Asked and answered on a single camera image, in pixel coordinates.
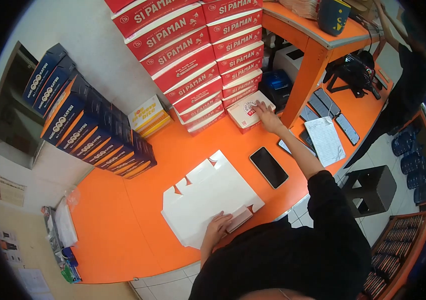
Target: black shirt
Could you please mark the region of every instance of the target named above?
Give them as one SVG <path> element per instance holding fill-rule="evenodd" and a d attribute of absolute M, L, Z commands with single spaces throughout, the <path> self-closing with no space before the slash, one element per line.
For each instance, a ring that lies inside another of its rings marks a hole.
<path fill-rule="evenodd" d="M 405 109 L 405 117 L 409 119 L 425 100 L 426 57 L 422 53 L 410 51 L 401 43 L 398 54 L 403 72 L 388 96 L 388 105 Z"/>
<path fill-rule="evenodd" d="M 354 299 L 370 270 L 370 246 L 330 172 L 312 176 L 308 190 L 314 228 L 280 220 L 243 232 L 208 258 L 189 299 L 235 300 L 272 288 Z"/>

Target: paper document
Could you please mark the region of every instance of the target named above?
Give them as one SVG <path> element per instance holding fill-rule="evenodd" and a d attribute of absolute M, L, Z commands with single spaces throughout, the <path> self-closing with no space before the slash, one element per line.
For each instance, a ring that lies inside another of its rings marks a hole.
<path fill-rule="evenodd" d="M 321 164 L 326 167 L 346 157 L 340 138 L 330 117 L 305 122 Z"/>

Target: si paman box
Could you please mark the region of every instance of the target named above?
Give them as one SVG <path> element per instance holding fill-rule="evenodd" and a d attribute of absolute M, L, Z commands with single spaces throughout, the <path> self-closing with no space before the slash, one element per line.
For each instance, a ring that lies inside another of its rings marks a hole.
<path fill-rule="evenodd" d="M 273 110 L 276 109 L 276 106 L 260 91 L 244 97 L 227 109 L 228 114 L 242 134 L 245 134 L 260 123 L 258 114 L 252 109 L 257 100 L 265 102 L 266 106 L 271 106 Z"/>

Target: black smartphone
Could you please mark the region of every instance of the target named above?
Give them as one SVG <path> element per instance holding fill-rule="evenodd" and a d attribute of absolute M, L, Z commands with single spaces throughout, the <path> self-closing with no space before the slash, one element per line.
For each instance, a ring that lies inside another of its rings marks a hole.
<path fill-rule="evenodd" d="M 265 147 L 259 148 L 249 159 L 273 189 L 279 188 L 288 179 L 288 174 Z"/>

